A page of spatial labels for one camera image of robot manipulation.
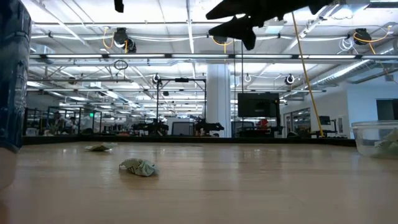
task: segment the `black monitor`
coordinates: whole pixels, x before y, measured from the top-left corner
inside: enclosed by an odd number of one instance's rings
[[[321,125],[330,125],[330,117],[329,116],[319,116],[319,120]]]
[[[238,116],[241,118],[279,117],[279,94],[238,93]]]

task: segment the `white column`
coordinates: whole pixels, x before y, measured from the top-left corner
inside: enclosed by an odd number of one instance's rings
[[[208,123],[220,123],[224,131],[221,138],[231,137],[231,92],[228,65],[207,65],[207,107]]]

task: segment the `ceiling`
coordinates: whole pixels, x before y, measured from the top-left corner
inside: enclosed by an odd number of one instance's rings
[[[97,0],[95,3],[90,0],[43,0],[42,7],[37,6],[38,1],[22,0],[28,9],[32,20],[32,48],[36,46],[47,46],[56,54],[111,54],[124,53],[113,45],[111,48],[104,46],[111,45],[111,34],[117,27],[126,27],[127,33],[137,45],[137,54],[159,54],[159,53],[184,53],[184,54],[241,54],[242,45],[240,41],[228,40],[226,47],[214,43],[207,32],[220,22],[228,21],[230,18],[216,21],[208,21],[205,14],[216,6],[220,0],[146,0],[146,1],[124,1],[124,13],[114,10],[112,0]],[[312,15],[308,8],[295,11],[297,29],[301,33],[301,44],[303,54],[371,54],[369,45],[351,45],[350,40],[344,37],[353,34],[356,28],[366,28],[373,39],[380,39],[389,34],[379,42],[374,43],[377,51],[378,46],[392,40],[395,37],[398,26],[397,9],[360,9],[356,12],[339,11],[333,16],[319,20],[319,15],[327,10],[326,6],[321,11]],[[64,23],[69,30],[66,30],[59,22]],[[257,34],[256,47],[247,51],[243,47],[244,54],[299,54],[299,48],[295,41],[294,24],[292,14],[286,14],[284,21],[267,21],[263,28],[254,28]],[[164,63],[162,59],[152,62]],[[119,72],[118,78],[127,77],[131,82],[116,82],[110,80],[102,81],[101,88],[123,89],[123,88],[153,88],[152,77],[158,73],[161,78],[190,77],[206,78],[208,62],[197,61],[179,62],[169,66],[130,66],[128,69]],[[241,75],[242,63],[225,62],[229,65],[229,75]],[[113,61],[107,69],[105,66],[80,66],[80,67],[59,67],[48,65],[47,73],[45,67],[31,67],[30,79],[62,79],[62,78],[86,78],[90,79],[112,79],[116,78],[118,71],[112,66]],[[306,64],[310,79],[317,78],[326,71],[338,66],[339,63],[309,63]],[[304,81],[303,67],[298,60],[294,63],[277,62],[261,63],[261,61],[243,63],[243,73],[251,76],[251,81],[243,81],[247,89],[286,89],[284,78],[289,74],[296,77],[296,85]],[[237,87],[240,89],[242,81],[237,78]],[[48,88],[87,88],[89,84],[79,82],[70,85],[66,82],[42,83]],[[168,88],[194,89],[198,91],[191,95],[171,93],[169,98],[184,96],[186,98],[203,98],[203,93],[195,83],[170,83]],[[142,103],[150,97],[147,93],[129,93],[121,91],[123,96],[133,102]],[[94,92],[86,93],[86,97],[93,101],[107,100],[98,98]]]

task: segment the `clear plastic container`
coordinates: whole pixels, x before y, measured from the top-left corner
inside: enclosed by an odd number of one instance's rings
[[[398,159],[398,121],[356,122],[352,130],[362,155]]]

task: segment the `yellow pole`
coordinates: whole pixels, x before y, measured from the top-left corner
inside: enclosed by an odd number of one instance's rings
[[[292,16],[293,16],[294,30],[295,30],[295,32],[296,32],[298,50],[300,51],[301,62],[302,62],[302,64],[303,64],[304,75],[305,75],[305,81],[307,82],[308,90],[310,91],[311,100],[312,100],[312,105],[313,105],[313,109],[315,110],[315,114],[316,114],[316,116],[317,116],[318,127],[319,127],[319,130],[320,130],[320,132],[321,132],[321,137],[323,137],[323,130],[322,130],[321,121],[320,121],[319,115],[318,115],[317,104],[315,103],[315,99],[313,98],[310,80],[308,79],[308,75],[307,75],[307,69],[305,69],[305,63],[304,63],[304,57],[303,57],[303,50],[302,50],[302,48],[301,48],[299,32],[297,31],[296,19],[295,19],[295,17],[294,17],[294,13],[293,13],[293,12],[292,12]]]

